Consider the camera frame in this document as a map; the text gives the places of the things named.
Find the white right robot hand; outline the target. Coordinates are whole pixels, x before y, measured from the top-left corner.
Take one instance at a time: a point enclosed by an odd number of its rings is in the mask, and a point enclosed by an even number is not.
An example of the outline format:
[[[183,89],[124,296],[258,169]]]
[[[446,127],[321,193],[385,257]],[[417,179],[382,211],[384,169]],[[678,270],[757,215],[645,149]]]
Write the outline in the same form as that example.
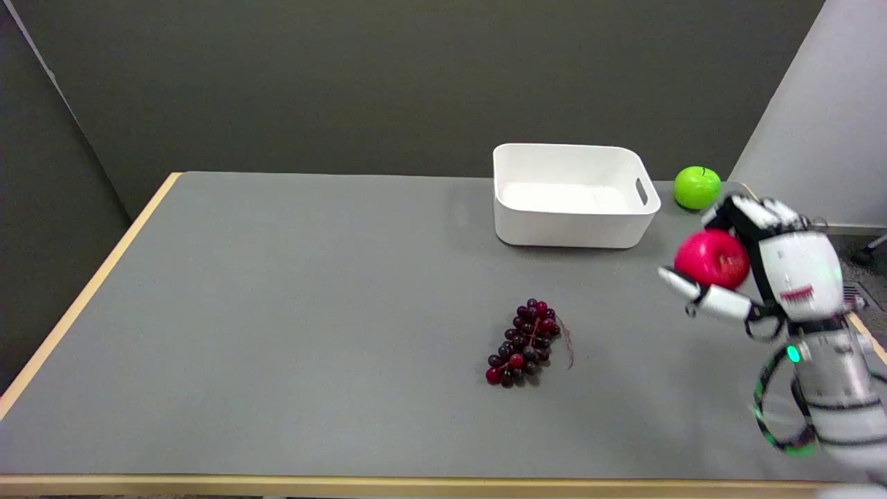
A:
[[[704,231],[721,231],[745,251],[759,299],[707,283],[675,265],[662,266],[659,277],[684,298],[687,315],[712,315],[745,328],[774,319],[790,337],[847,329],[836,250],[808,218],[772,198],[729,193],[701,222]]]

